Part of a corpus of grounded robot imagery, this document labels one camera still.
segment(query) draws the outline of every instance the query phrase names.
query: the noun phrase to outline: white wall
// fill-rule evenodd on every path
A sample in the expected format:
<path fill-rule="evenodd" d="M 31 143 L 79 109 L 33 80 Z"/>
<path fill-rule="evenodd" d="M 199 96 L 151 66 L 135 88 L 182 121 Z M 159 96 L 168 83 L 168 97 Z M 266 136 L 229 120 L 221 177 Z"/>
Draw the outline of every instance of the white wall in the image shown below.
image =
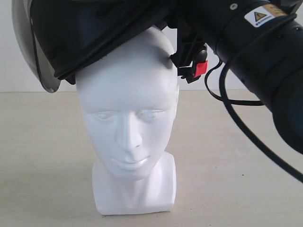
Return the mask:
<path fill-rule="evenodd" d="M 303 24 L 303 7 L 298 11 L 299 21 Z M 174 47 L 177 47 L 177 31 L 165 29 L 165 34 L 170 38 Z M 212 68 L 218 62 L 216 56 L 209 49 L 209 67 Z M 209 82 L 211 89 L 218 89 L 218 76 L 220 69 L 216 70 L 211 76 Z M 179 80 L 182 90 L 200 90 L 205 89 L 203 80 L 188 85 L 185 80 Z M 239 80 L 229 73 L 227 79 L 228 89 L 245 88 Z M 63 81 L 59 91 L 74 91 L 75 86 L 69 85 Z M 21 52 L 18 48 L 14 36 L 11 21 L 11 3 L 10 0 L 0 0 L 0 92 L 41 92 L 44 91 L 26 65 Z"/>

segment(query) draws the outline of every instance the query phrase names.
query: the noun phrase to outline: helmet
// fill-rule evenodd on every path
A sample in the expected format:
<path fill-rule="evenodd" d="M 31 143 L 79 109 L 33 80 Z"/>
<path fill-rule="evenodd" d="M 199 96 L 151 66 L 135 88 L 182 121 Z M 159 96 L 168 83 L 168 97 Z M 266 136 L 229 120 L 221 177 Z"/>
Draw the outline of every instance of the helmet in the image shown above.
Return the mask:
<path fill-rule="evenodd" d="M 12 0 L 12 19 L 23 57 L 43 88 L 102 59 L 151 26 L 164 29 L 171 0 Z"/>

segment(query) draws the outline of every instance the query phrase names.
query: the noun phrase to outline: warning label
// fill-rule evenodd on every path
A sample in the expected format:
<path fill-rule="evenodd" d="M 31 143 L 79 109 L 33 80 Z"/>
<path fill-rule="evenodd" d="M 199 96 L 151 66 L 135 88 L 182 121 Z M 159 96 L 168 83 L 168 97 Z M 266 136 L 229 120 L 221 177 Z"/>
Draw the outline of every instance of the warning label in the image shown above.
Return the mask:
<path fill-rule="evenodd" d="M 276 17 L 285 16 L 286 13 L 272 4 L 260 6 L 245 15 L 245 19 L 254 27 L 260 27 Z"/>

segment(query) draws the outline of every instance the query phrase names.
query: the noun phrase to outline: red clip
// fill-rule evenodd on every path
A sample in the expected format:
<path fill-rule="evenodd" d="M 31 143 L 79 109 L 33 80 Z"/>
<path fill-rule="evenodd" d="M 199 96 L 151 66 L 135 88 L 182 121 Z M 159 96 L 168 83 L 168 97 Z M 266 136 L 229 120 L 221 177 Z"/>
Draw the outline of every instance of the red clip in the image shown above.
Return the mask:
<path fill-rule="evenodd" d="M 208 61 L 198 63 L 196 66 L 196 74 L 195 74 L 194 78 L 205 74 L 207 72 L 207 68 L 208 68 Z"/>

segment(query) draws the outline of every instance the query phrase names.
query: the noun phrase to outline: black cable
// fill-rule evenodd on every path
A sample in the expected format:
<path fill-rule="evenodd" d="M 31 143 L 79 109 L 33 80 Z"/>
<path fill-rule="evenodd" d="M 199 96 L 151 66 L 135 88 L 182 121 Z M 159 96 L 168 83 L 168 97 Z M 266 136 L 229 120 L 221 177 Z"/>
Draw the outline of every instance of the black cable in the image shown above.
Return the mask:
<path fill-rule="evenodd" d="M 218 99 L 219 101 L 223 101 L 221 96 L 218 96 L 217 94 L 215 94 L 213 91 L 211 91 L 211 89 L 208 86 L 208 78 L 210 76 L 210 74 L 221 67 L 221 65 L 223 64 L 222 60 L 219 58 L 219 63 L 213 67 L 211 70 L 209 70 L 207 72 L 207 74 L 204 77 L 204 83 L 206 86 L 206 89 L 208 90 L 208 92 L 216 99 Z M 229 99 L 229 101 L 231 102 L 231 104 L 233 105 L 249 105 L 249 106 L 262 106 L 264 105 L 261 101 L 247 101 L 247 100 L 234 100 L 234 99 Z"/>
<path fill-rule="evenodd" d="M 232 107 L 232 103 L 229 101 L 226 87 L 225 87 L 225 79 L 227 76 L 227 72 L 231 68 L 232 64 L 247 50 L 249 49 L 253 44 L 255 44 L 259 39 L 267 35 L 268 33 L 272 32 L 279 26 L 293 20 L 296 17 L 296 15 L 290 15 L 287 17 L 286 20 L 281 21 L 277 23 L 276 25 L 272 26 L 270 29 L 268 29 L 265 33 L 259 35 L 257 38 L 255 38 L 252 42 L 250 42 L 245 48 L 240 50 L 232 59 L 227 61 L 226 65 L 222 69 L 222 72 L 220 74 L 219 78 L 219 89 L 221 93 L 221 97 L 223 99 L 223 103 L 225 105 L 226 110 L 230 114 L 231 118 L 235 121 L 237 126 L 242 130 L 242 132 L 268 157 L 270 158 L 275 164 L 277 164 L 280 168 L 282 168 L 284 171 L 289 173 L 292 177 L 297 179 L 299 182 L 303 183 L 303 174 L 299 172 L 297 169 L 293 168 L 291 165 L 289 165 L 287 162 L 285 162 L 283 159 L 281 159 L 277 154 L 275 154 L 270 148 L 268 148 L 242 121 L 242 119 L 237 115 L 234 108 Z"/>

